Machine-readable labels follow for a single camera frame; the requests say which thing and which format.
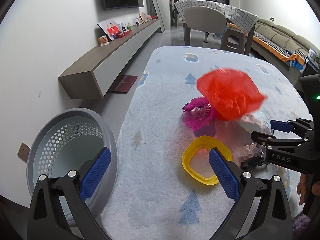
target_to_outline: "human hand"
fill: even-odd
[[[307,182],[306,174],[301,173],[300,182],[297,185],[297,193],[298,193],[298,195],[301,194],[300,201],[299,201],[299,206],[301,206],[306,201],[306,194],[307,194],[306,182]],[[311,188],[311,192],[315,196],[320,196],[320,181],[318,181],[315,184],[313,184],[313,186]]]

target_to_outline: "photo frame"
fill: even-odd
[[[308,58],[310,61],[312,61],[312,63],[315,63],[317,59],[317,53],[313,49],[310,49]]]
[[[123,32],[128,30],[128,27],[127,27],[126,23],[121,23],[119,26],[120,26],[120,28],[122,29]]]
[[[132,21],[133,21],[134,26],[140,25],[138,18],[135,18],[135,19],[133,19]]]
[[[104,20],[98,23],[98,26],[105,32],[110,40],[114,41],[117,34],[123,33],[121,27],[115,22],[114,19]]]
[[[146,18],[145,15],[144,15],[144,13],[140,13],[139,16],[140,16],[140,18],[141,18],[141,20],[142,20],[143,23],[148,22],[148,21],[147,21],[147,18]]]
[[[142,14],[143,14],[144,17],[146,18],[147,22],[150,21],[150,19],[148,19],[147,15],[146,15],[144,12],[142,12]]]

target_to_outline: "sofa cushion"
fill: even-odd
[[[265,25],[265,24],[263,24],[263,23],[259,23],[259,22],[257,22],[256,23],[256,27],[255,27],[255,31],[257,30],[257,28],[260,26],[260,25],[262,25],[262,26],[267,26],[267,25]]]
[[[283,33],[282,31],[279,31],[279,30],[277,30],[277,29],[275,29],[275,28],[272,28],[272,29],[273,29],[275,32],[281,34],[282,36],[289,38],[289,40],[292,39],[292,37],[290,37],[289,35]]]
[[[300,43],[301,45],[303,45],[305,48],[307,48],[308,50],[309,49],[313,49],[316,54],[317,54],[317,57],[320,57],[320,50],[314,45],[312,44],[310,41],[308,41],[306,38],[300,36],[300,35],[295,35],[293,37],[293,39],[295,41],[297,41],[298,43]]]
[[[297,44],[294,40],[289,40],[287,46],[285,47],[284,50],[287,50],[291,53],[295,53],[296,50],[300,50],[304,54],[308,55],[309,52],[307,52],[304,48],[300,46],[300,44]]]
[[[289,40],[291,40],[291,38],[282,36],[279,33],[277,35],[273,36],[273,38],[271,39],[272,42],[274,42],[275,44],[280,46],[282,49],[285,49]]]
[[[273,22],[270,22],[270,21],[265,20],[265,19],[259,19],[258,22],[263,23],[263,24],[265,24],[265,25],[268,25],[268,26],[270,26],[270,27],[276,26]]]
[[[275,26],[273,27],[273,29],[276,29],[276,30],[278,30],[278,31],[281,31],[282,33],[288,35],[288,36],[291,37],[291,38],[296,35],[293,31],[291,31],[291,30],[289,30],[289,29],[287,29],[286,27],[283,27],[283,26],[281,26],[281,25],[275,25]]]
[[[266,26],[266,25],[259,25],[259,27],[256,29],[256,32],[262,34],[263,36],[265,36],[269,40],[271,40],[273,38],[273,36],[278,34],[271,27]]]

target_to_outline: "checkered fabric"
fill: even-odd
[[[180,16],[184,19],[184,10],[191,6],[207,6],[222,12],[226,18],[232,21],[244,33],[248,33],[257,23],[259,17],[240,8],[226,5],[223,3],[205,1],[205,0],[179,0],[175,4]]]
[[[299,56],[302,57],[304,60],[306,60],[307,57],[308,57],[308,55],[304,54],[304,53],[303,53],[302,51],[300,51],[300,50],[296,50],[296,51],[294,52],[294,54],[299,54]]]
[[[263,36],[260,33],[254,32],[253,35],[255,38],[263,41],[264,43],[266,43],[267,45],[269,45],[270,47],[272,47],[274,50],[276,50],[277,52],[279,52],[282,56],[284,57],[290,57],[289,53],[287,53],[284,49],[282,49],[281,47],[279,47],[277,44],[273,43],[271,40],[267,39],[265,36]]]
[[[255,38],[263,41],[264,43],[266,43],[267,45],[269,45],[270,47],[272,47],[274,50],[276,50],[277,52],[279,52],[282,56],[289,58],[290,54],[288,52],[286,52],[284,49],[282,49],[281,47],[279,47],[278,45],[276,45],[275,43],[273,43],[271,40],[267,39],[265,36],[263,36],[262,34],[258,33],[258,32],[254,32],[253,35]],[[304,60],[307,59],[308,55],[304,54],[302,51],[300,50],[296,50],[293,54],[298,54],[301,58],[303,58]]]

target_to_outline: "light blue rug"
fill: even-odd
[[[117,142],[119,170],[113,194],[101,214],[105,230],[114,240],[209,239],[234,201],[220,184],[207,186],[189,176],[181,157],[195,135],[181,120],[182,107],[200,96],[196,79],[219,67],[247,72],[269,99],[261,107],[269,119],[310,119],[302,99],[273,65],[220,50],[196,47],[161,47],[147,64]],[[216,122],[215,138],[226,144],[236,163],[250,135],[236,122]],[[278,132],[278,138],[294,137]],[[300,174],[270,164],[256,177],[281,176],[292,215],[298,208],[296,185]]]

